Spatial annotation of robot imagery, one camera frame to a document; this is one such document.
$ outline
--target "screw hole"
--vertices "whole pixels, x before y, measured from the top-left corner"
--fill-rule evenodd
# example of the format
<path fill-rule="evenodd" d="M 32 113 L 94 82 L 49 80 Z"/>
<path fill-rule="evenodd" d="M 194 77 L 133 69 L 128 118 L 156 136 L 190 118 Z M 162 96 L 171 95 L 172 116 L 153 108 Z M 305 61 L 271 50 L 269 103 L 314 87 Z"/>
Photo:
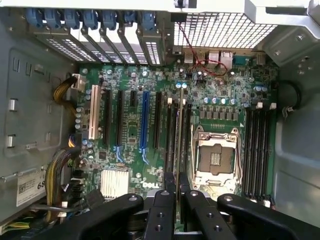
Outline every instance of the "screw hole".
<path fill-rule="evenodd" d="M 221 232 L 221 231 L 222 231 L 222 228 L 217 225 L 217 226 L 214 227 L 214 230 L 215 230 L 216 232 Z"/>
<path fill-rule="evenodd" d="M 155 230 L 158 232 L 162 231 L 162 229 L 164 229 L 164 228 L 161 225 L 155 226 Z"/>

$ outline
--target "capacitor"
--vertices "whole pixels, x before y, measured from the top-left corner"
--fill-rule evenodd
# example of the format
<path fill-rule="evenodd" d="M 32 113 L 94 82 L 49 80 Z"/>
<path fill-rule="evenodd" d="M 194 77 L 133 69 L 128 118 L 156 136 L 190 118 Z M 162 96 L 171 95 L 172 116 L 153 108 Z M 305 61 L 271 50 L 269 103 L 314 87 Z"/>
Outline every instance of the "capacitor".
<path fill-rule="evenodd" d="M 250 104 L 248 102 L 244 102 L 244 103 L 242 103 L 242 107 L 249 108 Z"/>
<path fill-rule="evenodd" d="M 253 90 L 255 90 L 256 92 L 261 92 L 262 91 L 262 87 L 261 86 L 255 86 L 254 88 L 253 88 Z"/>
<path fill-rule="evenodd" d="M 93 147 L 93 143 L 90 142 L 90 141 L 88 141 L 88 143 L 86 144 L 86 146 L 87 146 L 88 148 L 92 148 L 92 147 Z"/>

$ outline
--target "mesh grille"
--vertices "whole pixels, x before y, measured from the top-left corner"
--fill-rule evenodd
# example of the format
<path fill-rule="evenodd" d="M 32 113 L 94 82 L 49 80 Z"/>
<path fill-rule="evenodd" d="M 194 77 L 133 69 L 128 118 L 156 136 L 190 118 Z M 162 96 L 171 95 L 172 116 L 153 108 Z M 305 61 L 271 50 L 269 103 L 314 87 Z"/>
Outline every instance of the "mesh grille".
<path fill-rule="evenodd" d="M 152 64 L 160 65 L 157 43 L 147 41 L 145 44 L 148 49 Z"/>
<path fill-rule="evenodd" d="M 83 61 L 83 59 L 79 56 L 77 56 L 76 54 L 74 54 L 72 51 L 68 50 L 67 48 L 65 48 L 64 46 L 62 46 L 60 43 L 58 43 L 57 41 L 53 40 L 53 39 L 46 39 L 49 44 L 51 46 L 53 46 L 54 48 L 56 48 L 57 50 L 59 50 L 60 52 L 64 53 L 65 55 L 69 56 L 70 58 L 76 60 L 76 61 Z"/>
<path fill-rule="evenodd" d="M 255 24 L 243 13 L 188 13 L 182 23 L 193 47 L 252 49 L 277 25 Z M 179 25 L 174 24 L 174 45 L 187 46 Z"/>
<path fill-rule="evenodd" d="M 85 58 L 89 62 L 95 62 L 95 60 L 87 54 L 85 51 L 83 51 L 80 47 L 78 47 L 73 41 L 70 39 L 63 39 L 62 40 L 66 45 L 68 45 L 71 49 L 76 51 L 79 55 L 81 55 L 83 58 Z"/>

